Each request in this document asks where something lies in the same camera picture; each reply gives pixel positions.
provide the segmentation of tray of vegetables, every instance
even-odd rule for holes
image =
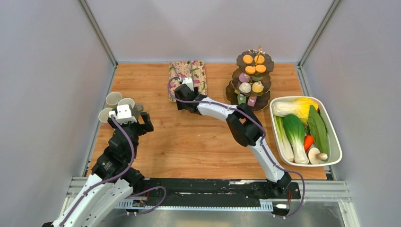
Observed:
[[[287,96],[270,102],[280,158],[292,166],[329,166],[342,159],[341,146],[324,105],[316,98]]]

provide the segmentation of gray floor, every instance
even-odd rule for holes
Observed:
[[[291,204],[292,210],[297,207]],[[114,210],[110,216],[123,213]],[[99,227],[343,227],[340,209],[335,202],[306,202],[293,218],[280,220],[265,212],[172,211],[155,210],[137,217],[116,218]]]

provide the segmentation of floral napkin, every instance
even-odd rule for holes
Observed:
[[[174,61],[170,63],[170,77],[191,77],[193,86],[198,88],[199,94],[208,95],[206,87],[206,72],[204,61]],[[174,90],[180,85],[178,80],[173,80],[169,84],[169,89],[172,94]],[[170,101],[175,102],[173,98],[168,97]]]

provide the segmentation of bok choy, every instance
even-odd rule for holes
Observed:
[[[277,134],[279,138],[280,147],[284,157],[290,161],[294,161],[294,153],[292,152],[291,144],[288,141],[287,135],[283,127],[283,118],[274,116],[274,122],[277,126]]]
[[[308,164],[309,160],[304,149],[305,130],[301,120],[297,116],[289,114],[284,117],[283,126],[287,138],[292,145],[295,162],[298,164]]]

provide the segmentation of yellow cupcake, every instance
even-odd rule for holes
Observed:
[[[264,72],[266,71],[266,66],[264,66],[264,65],[257,65],[257,66],[255,67],[255,69],[256,69],[256,71],[257,71],[258,73],[264,73]]]
[[[253,92],[256,92],[256,93],[262,92],[263,88],[264,87],[263,87],[263,85],[262,85],[262,83],[260,81],[255,82],[255,83],[252,84],[252,91]]]
[[[263,64],[264,63],[264,57],[262,55],[256,56],[255,57],[255,63],[256,64]]]
[[[252,56],[247,54],[244,57],[242,57],[242,60],[245,62],[245,64],[251,64],[253,61],[253,58],[252,58]]]
[[[256,72],[256,70],[255,70],[254,66],[247,66],[247,67],[245,67],[245,72],[248,74],[254,74]]]

